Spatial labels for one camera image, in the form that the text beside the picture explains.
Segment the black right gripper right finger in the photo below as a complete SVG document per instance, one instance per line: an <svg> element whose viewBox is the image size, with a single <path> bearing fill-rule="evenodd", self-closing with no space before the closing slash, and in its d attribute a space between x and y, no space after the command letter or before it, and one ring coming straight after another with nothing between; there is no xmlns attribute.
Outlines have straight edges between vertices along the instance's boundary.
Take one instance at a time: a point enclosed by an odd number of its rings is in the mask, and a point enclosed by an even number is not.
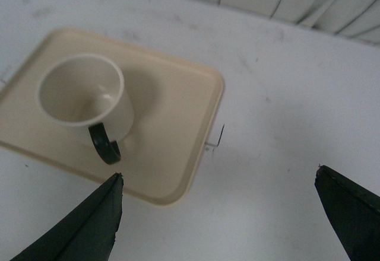
<svg viewBox="0 0 380 261"><path fill-rule="evenodd" d="M379 196L326 165L315 188L350 260L379 260Z"/></svg>

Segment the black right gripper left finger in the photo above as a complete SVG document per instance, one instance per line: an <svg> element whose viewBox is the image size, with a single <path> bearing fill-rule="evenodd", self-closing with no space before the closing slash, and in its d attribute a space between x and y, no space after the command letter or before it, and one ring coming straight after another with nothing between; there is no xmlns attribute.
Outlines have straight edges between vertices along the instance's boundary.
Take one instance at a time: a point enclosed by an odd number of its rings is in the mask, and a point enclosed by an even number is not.
<svg viewBox="0 0 380 261"><path fill-rule="evenodd" d="M108 260L122 217L123 177L115 173L13 260Z"/></svg>

